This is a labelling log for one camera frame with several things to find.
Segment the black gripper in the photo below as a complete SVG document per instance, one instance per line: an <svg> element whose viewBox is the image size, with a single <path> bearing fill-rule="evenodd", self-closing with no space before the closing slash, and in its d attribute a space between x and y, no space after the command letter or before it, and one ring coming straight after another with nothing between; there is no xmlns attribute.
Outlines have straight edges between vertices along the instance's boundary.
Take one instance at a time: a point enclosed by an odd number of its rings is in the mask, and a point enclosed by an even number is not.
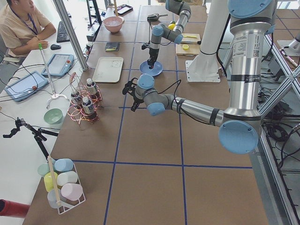
<svg viewBox="0 0 300 225"><path fill-rule="evenodd" d="M149 59L147 60L147 63L149 66L154 66L158 58L159 44L153 44L151 42L143 43L142 50L145 50L146 48L149 49L150 55Z"/></svg>
<svg viewBox="0 0 300 225"><path fill-rule="evenodd" d="M137 97L136 93L135 93L137 84L134 83L134 79L137 80L137 78L135 78L135 77L132 78L130 81L128 81L128 82L125 84L125 86L124 86L124 88L123 88L123 90L122 90L122 94L123 94L123 95L126 95L126 94L128 93L128 94L130 94L130 95L133 97L134 103L133 103L133 105L132 105L132 107L131 107L131 111L133 111L133 112L135 112L136 109L138 108L138 106L139 106L140 104L143 103L143 99L139 99L139 98Z"/></svg>

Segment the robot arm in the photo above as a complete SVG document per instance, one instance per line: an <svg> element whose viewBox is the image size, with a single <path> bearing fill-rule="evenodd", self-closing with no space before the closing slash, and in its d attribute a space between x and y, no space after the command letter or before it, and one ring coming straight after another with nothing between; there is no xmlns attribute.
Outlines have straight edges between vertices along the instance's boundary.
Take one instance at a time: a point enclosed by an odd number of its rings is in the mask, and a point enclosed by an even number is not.
<svg viewBox="0 0 300 225"><path fill-rule="evenodd" d="M154 87L150 74L155 67L161 39L176 44L183 39L183 29L192 11L181 0L168 0L165 7L179 16L174 28L158 24L153 27L148 49L150 57L141 66L137 82L129 81L124 94L130 94L132 111L145 103L153 116L166 109L185 114L192 119L219 127L221 145L236 154L253 151L261 135L261 114L257 110L261 80L263 39L274 30L277 3L274 0L214 0L205 25L199 54L186 63L187 80L199 82L202 100L197 103L175 94L161 94ZM232 71L230 80L220 83L217 56L224 32L233 34Z"/></svg>
<svg viewBox="0 0 300 225"><path fill-rule="evenodd" d="M142 49L149 48L150 58L147 60L149 69L153 69L158 58L161 44L161 38L165 38L175 44L180 44L183 39L183 30L191 17L190 6L182 0L167 0L165 2L166 10L179 16L173 28L159 23L152 29L151 38L148 43L142 45Z"/></svg>

